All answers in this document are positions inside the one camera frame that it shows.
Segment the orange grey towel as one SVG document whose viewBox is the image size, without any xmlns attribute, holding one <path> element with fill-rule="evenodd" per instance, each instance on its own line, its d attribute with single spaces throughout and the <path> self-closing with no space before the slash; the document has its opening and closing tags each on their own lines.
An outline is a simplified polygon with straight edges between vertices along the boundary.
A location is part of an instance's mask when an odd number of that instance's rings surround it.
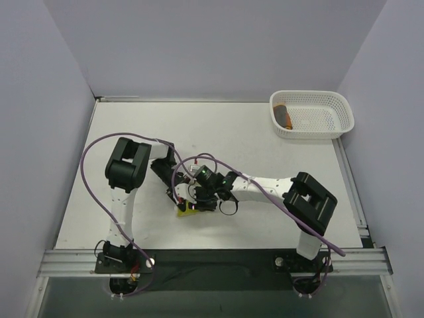
<svg viewBox="0 0 424 318">
<path fill-rule="evenodd" d="M 288 109 L 284 104 L 273 106 L 272 108 L 276 122 L 284 129 L 292 130 L 292 121 Z"/>
</svg>

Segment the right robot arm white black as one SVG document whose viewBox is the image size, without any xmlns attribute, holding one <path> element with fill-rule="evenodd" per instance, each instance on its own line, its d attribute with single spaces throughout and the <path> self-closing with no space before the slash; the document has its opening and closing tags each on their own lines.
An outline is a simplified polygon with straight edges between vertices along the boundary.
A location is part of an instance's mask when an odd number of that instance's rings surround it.
<svg viewBox="0 0 424 318">
<path fill-rule="evenodd" d="M 312 175 L 300 172 L 294 178 L 259 178 L 215 173 L 202 166 L 194 175 L 200 185 L 194 198 L 221 201 L 252 201 L 273 203 L 295 221 L 301 234 L 293 262 L 301 271 L 316 266 L 318 252 L 324 244 L 322 238 L 337 206 L 337 198 Z"/>
</svg>

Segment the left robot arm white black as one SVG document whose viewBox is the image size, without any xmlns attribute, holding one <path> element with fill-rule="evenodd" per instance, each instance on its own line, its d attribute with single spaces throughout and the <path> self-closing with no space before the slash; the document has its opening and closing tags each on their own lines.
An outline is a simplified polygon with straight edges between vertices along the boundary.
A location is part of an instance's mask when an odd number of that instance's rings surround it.
<svg viewBox="0 0 424 318">
<path fill-rule="evenodd" d="M 112 206 L 109 234 L 103 255 L 120 273 L 134 267 L 140 252 L 133 245 L 133 209 L 136 193 L 143 184 L 148 168 L 167 186 L 171 186 L 175 160 L 174 144 L 147 144 L 129 138 L 118 139 L 105 168 L 111 188 Z"/>
</svg>

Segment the yellow green towel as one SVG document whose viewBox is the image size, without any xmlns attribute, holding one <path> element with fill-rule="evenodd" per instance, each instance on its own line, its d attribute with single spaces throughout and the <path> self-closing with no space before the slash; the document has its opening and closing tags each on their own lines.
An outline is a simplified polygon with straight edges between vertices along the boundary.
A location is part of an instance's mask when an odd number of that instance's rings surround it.
<svg viewBox="0 0 424 318">
<path fill-rule="evenodd" d="M 178 218 L 189 217 L 199 213 L 199 210 L 195 208 L 192 202 L 184 201 L 175 206 L 176 216 Z"/>
</svg>

